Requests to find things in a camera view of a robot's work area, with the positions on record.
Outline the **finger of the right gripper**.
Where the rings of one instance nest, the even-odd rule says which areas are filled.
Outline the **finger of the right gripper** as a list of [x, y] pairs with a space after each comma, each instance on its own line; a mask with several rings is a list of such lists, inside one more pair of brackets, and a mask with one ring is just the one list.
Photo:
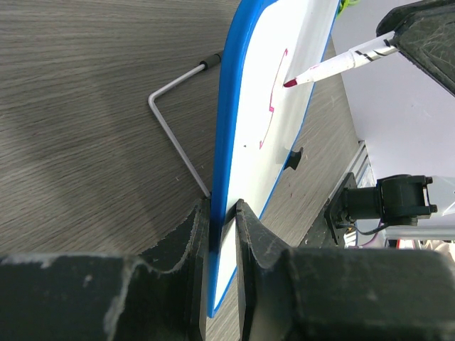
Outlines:
[[399, 52], [454, 93], [454, 1], [417, 1], [390, 10], [376, 35], [393, 31]]

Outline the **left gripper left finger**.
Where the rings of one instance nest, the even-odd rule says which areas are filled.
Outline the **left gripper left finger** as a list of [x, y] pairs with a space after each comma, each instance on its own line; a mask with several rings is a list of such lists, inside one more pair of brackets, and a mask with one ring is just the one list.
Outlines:
[[210, 202], [139, 255], [1, 257], [2, 340], [204, 340]]

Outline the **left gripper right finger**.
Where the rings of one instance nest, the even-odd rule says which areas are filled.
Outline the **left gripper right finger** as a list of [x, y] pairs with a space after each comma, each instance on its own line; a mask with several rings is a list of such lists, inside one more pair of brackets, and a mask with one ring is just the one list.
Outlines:
[[427, 250], [291, 247], [235, 206], [242, 340], [453, 340], [454, 264]]

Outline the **magenta whiteboard marker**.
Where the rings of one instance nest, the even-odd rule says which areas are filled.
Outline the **magenta whiteboard marker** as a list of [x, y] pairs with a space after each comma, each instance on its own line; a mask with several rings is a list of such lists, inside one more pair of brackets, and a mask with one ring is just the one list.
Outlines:
[[344, 53], [320, 62], [292, 80], [284, 83], [285, 88], [318, 82], [347, 70], [355, 69], [397, 52], [393, 43], [394, 31], [387, 32]]

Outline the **blue framed whiteboard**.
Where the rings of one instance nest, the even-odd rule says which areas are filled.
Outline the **blue framed whiteboard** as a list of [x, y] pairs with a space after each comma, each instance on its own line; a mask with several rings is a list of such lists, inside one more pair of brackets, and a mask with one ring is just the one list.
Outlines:
[[338, 1], [241, 1], [218, 87], [210, 206], [208, 316], [236, 272], [235, 210], [265, 211], [305, 121], [314, 86], [285, 83], [323, 59]]

